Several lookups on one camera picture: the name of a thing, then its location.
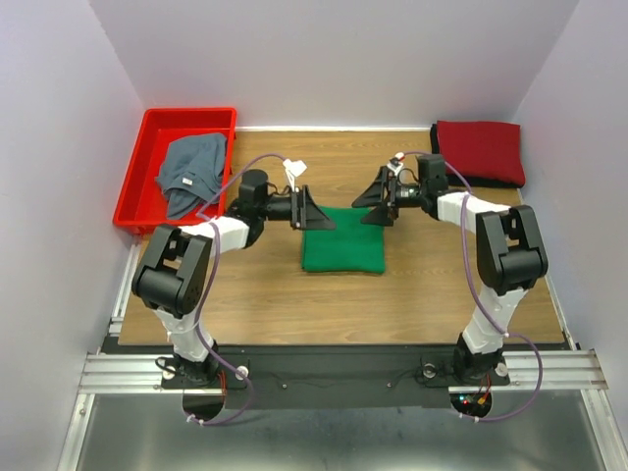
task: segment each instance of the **gray cloth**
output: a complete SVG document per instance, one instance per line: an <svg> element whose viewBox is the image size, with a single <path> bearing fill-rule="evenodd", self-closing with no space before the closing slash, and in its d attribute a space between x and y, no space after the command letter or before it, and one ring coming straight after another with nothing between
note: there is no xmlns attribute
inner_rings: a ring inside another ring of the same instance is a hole
<svg viewBox="0 0 628 471"><path fill-rule="evenodd" d="M219 132L189 135L168 146L155 179L168 200L168 219L180 219L210 201L223 184L227 138Z"/></svg>

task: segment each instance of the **folded red towel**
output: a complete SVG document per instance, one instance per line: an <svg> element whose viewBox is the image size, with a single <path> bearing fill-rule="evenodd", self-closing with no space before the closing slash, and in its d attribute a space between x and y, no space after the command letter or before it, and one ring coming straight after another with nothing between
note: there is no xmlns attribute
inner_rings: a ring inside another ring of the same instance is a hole
<svg viewBox="0 0 628 471"><path fill-rule="evenodd" d="M518 125L477 121L438 121L432 126L432 152L445 160L472 185L521 187L526 182L520 155ZM448 175L449 182L459 183Z"/></svg>

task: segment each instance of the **metal floor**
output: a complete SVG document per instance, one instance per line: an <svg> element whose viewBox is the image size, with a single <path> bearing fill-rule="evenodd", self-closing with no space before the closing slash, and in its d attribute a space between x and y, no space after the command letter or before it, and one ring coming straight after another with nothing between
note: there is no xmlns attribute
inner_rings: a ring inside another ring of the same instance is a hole
<svg viewBox="0 0 628 471"><path fill-rule="evenodd" d="M492 414L529 392L495 392ZM520 416L461 421L419 407L251 411L242 422L187 424L178 395L100 395L80 470L596 471L606 469L578 391L542 392Z"/></svg>

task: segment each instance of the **cable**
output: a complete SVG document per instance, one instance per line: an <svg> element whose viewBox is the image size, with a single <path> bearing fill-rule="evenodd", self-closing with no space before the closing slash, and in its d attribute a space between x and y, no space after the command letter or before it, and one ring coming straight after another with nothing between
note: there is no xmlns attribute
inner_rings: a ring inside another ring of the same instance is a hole
<svg viewBox="0 0 628 471"><path fill-rule="evenodd" d="M209 225L214 230L214 243L216 245L216 250L214 253L214 265L212 267L212 273L209 276L209 281L207 282L207 285L205 286L205 290L203 291L203 294L201 295L201 298L198 302L198 306L196 307L196 313L194 314L194 325L196 326L196 333L198 334L198 339L203 344L203 346L207 349L209 354L212 355L212 357L214 357L214 359L218 363L220 363L224 368L227 368L229 371L234 373L237 377L240 377L244 380L244 383L246 384L246 387L248 388L248 398L246 399L246 402L244 403L244 405L236 413L220 420L204 421L202 419L197 419L194 415L186 413L187 420L189 422L194 422L201 426L224 425L233 421L234 419L242 415L242 413L250 406L255 396L255 390L253 388L253 384L251 383L251 381L246 376L243 376L234 365L229 363L227 360L225 360L222 356L220 356L217 352L215 352L212 349L212 345L209 344L209 342L203 335L203 332L201 329L201 324L200 324L201 312L203 309L203 305L205 304L205 301L207 300L209 291L214 283L214 278L216 277L218 264L220 262L220 232L218 230L218 226L216 226L211 221L209 222Z"/></svg>
<svg viewBox="0 0 628 471"><path fill-rule="evenodd" d="M246 402L244 403L244 405L233 415L225 418L225 419L221 419L221 420L211 420L211 421L204 421L202 419L197 419L195 416L191 415L191 414L186 414L187 415L187 420L189 422L194 422L197 423L201 426L213 426L213 425L224 425L227 424L231 421L233 421L234 419L236 419L237 417L239 417L240 415L242 415L242 413L250 406L250 404L253 402L253 399L255 397L255 389L253 388L253 383L251 383L251 381L246 377L243 376L238 370L237 368L232 365L231 363L229 363L227 360L225 360L222 356L220 356L217 352L215 352L212 349L212 345L209 344L209 342L207 341L207 339L203 336L203 332L201 330L201 325L200 325L200 317L201 317L201 313L203 310L203 306L205 305L205 301L207 300L207 296L209 295L209 291L212 287L212 285L214 284L214 279L216 278L216 272L218 270L218 263L220 262L220 232L218 230L218 226L216 226L213 222L212 222L212 218L208 217L207 215L205 215L203 212L213 203L215 203L220 196L227 191L227 189L235 182L237 181L244 172L246 172L251 166L253 166L253 164L259 162L262 159L265 159L266 157L276 157L278 159L281 159L282 161L286 160L286 157L284 157L283 155L280 154L275 154L275 153L269 153L269 154L262 154L259 155L257 157L255 157L254 159L252 159L248 164L246 164L242 170L240 170L239 172L237 172L228 182L227 184L225 184L225 186L223 186L220 191L218 191L214 197L212 199L210 199L209 201L207 201L203 206L201 206L201 208L196 212L196 216L204 219L205 221L209 222L209 225L211 226L211 228L214 230L214 243L216 244L216 249L214 251L214 265L212 266L212 272L209 276L209 281L207 282L207 285L205 286L205 290L203 291L203 294L201 295L200 300L198 301L198 305L196 307L196 313L194 315L194 324L193 324L193 328L196 330L196 333L198 334L198 338L200 340L200 342L203 344L203 346L207 349L207 351L209 352L210 355L212 355L212 357L220 364L222 365L224 368L227 368L229 371L231 371L232 373L234 373L236 375L237 378L242 378L244 380L244 383L246 384L246 387L249 391L248 393L248 398L246 399Z"/></svg>
<svg viewBox="0 0 628 471"><path fill-rule="evenodd" d="M431 155L430 152L425 152L423 150L408 150L407 152L401 152L403 155ZM456 175L460 181L462 182L462 184L464 184L464 187L467 188L467 191L469 191L469 193L473 194L473 191L471 190L471 185L469 184L469 182L462 177L462 174L460 174L460 172L458 172L451 164L449 164L447 161L445 161L445 165L448 169L451 170L451 172Z"/></svg>
<svg viewBox="0 0 628 471"><path fill-rule="evenodd" d="M219 200L221 194L223 194L225 191L227 191L227 188L229 188L237 179L239 179L242 174L244 172L246 172L249 168L251 168L253 166L253 164L259 162L262 159L265 159L266 157L277 157L278 159L281 159L282 161L286 160L286 157L284 157L281 154L275 154L275 153L270 153L270 154L262 154L262 155L258 155L257 157L255 157L253 160L251 160L248 164L246 164L242 170L240 170L239 172L237 172L231 180L229 180L227 182L227 184L225 186L223 186L222 188L220 188L220 191L218 191L214 197L212 199L210 199L209 201L207 201L205 204L203 204L200 209L196 212L196 217L204 219L205 221L210 221L211 218L208 217L207 215L203 214L204 211L211 206L212 204L214 204L216 201Z"/></svg>
<svg viewBox="0 0 628 471"><path fill-rule="evenodd" d="M408 152L403 152L403 154L427 155L427 152L423 152L419 150L412 150ZM537 357L537 363L539 364L539 378L537 379L537 385L535 386L534 391L532 392L532 395L518 409L515 409L512 412L509 412L503 415L499 415L497 417L482 417L481 418L481 417L472 417L470 415L460 414L460 417L467 417L476 422L499 422L501 420L506 420L516 415L519 415L521 412L527 410L528 407L530 407L532 403L536 400L537 396L539 395L539 391L541 390L541 383L543 382L543 358L541 358L541 353L539 352L539 349L537 348L537 346L534 345L534 343L530 339L528 339L523 334L509 333L506 329L504 329L502 326L500 326L497 323L495 318L489 313L487 308L484 307L484 305L482 304L482 301L480 300L480 295L478 294L477 290L475 289L475 285L473 284L473 276L471 275L471 266L469 263L469 247L467 245L467 234L466 234L467 202L469 200L469 197L473 194L473 191L471 190L471 185L469 184L469 182L464 177L462 177L462 175L456 169L454 169L451 164L449 164L448 162L445 162L445 164L460 179L460 181L464 184L465 188L468 191L467 194L464 195L464 198L462 198L462 210L460 214L460 232L462 235L462 260L464 262L464 273L467 279L467 285L469 286L469 290L471 291L471 295L473 296L473 300L475 301L475 304L478 306L482 314L484 314L484 317L489 321L489 323L493 326L493 328L497 332L499 332L504 337L522 339L523 341L528 343L528 345L534 352L535 356Z"/></svg>

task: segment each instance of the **red cloth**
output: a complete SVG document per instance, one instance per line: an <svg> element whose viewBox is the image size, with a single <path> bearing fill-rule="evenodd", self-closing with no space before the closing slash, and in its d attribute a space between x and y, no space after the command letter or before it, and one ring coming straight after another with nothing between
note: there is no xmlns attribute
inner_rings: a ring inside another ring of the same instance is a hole
<svg viewBox="0 0 628 471"><path fill-rule="evenodd" d="M438 121L441 153L464 177L478 177L523 186L521 128L510 123Z"/></svg>

